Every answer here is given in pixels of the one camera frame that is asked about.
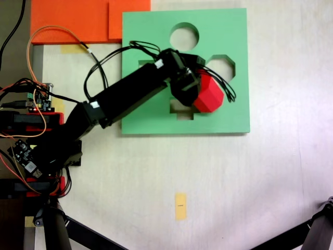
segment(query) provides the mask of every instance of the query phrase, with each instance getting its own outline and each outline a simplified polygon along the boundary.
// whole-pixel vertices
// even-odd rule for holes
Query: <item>robotic arm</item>
[[[171,92],[183,105],[191,106],[201,89],[198,65],[204,60],[195,55],[180,54],[172,49],[162,51],[155,63],[148,63],[108,87],[90,102],[76,105],[67,122],[43,135],[41,143],[31,149],[18,141],[16,158],[33,176],[55,174],[71,166],[81,156],[77,141],[98,124],[104,129],[122,119],[145,101],[170,85]]]

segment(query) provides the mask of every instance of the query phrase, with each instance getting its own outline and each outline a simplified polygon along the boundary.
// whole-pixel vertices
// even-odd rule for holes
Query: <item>hexagonal hole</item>
[[[213,55],[207,62],[206,66],[227,82],[230,82],[236,75],[236,64],[227,55]]]

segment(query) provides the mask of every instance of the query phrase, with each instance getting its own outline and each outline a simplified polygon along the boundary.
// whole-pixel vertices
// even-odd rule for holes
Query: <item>red hexagonal block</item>
[[[224,93],[217,82],[207,74],[201,74],[201,91],[194,106],[202,113],[212,113],[223,103]]]

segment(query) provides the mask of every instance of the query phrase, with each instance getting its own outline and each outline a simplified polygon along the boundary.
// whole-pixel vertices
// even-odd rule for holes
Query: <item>circular hole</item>
[[[198,42],[199,32],[193,24],[182,22],[171,30],[170,43],[179,51],[190,51]]]

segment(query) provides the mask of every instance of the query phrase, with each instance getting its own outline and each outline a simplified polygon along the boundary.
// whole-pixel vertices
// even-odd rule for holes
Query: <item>square hole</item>
[[[177,114],[178,121],[194,120],[194,114],[200,113],[194,106],[186,107],[177,99],[170,99],[170,113]]]

